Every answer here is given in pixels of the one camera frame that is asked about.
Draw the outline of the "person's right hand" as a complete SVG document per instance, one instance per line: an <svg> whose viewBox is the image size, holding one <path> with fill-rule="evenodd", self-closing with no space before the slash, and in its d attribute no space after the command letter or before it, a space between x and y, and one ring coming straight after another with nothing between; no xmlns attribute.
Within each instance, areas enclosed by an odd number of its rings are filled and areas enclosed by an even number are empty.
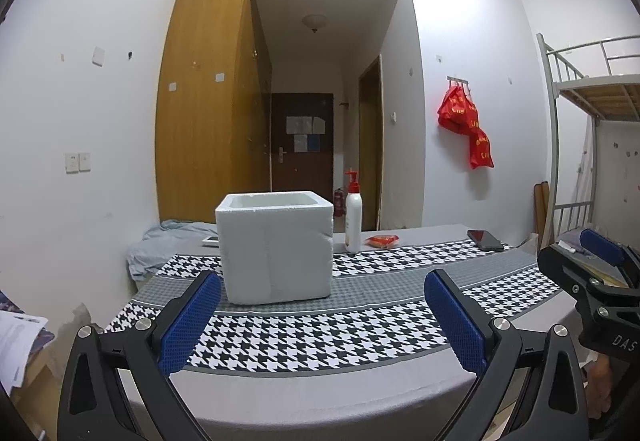
<svg viewBox="0 0 640 441"><path fill-rule="evenodd" d="M610 359L600 354L587 371L586 401L588 416L598 419L611 407L613 373Z"/></svg>

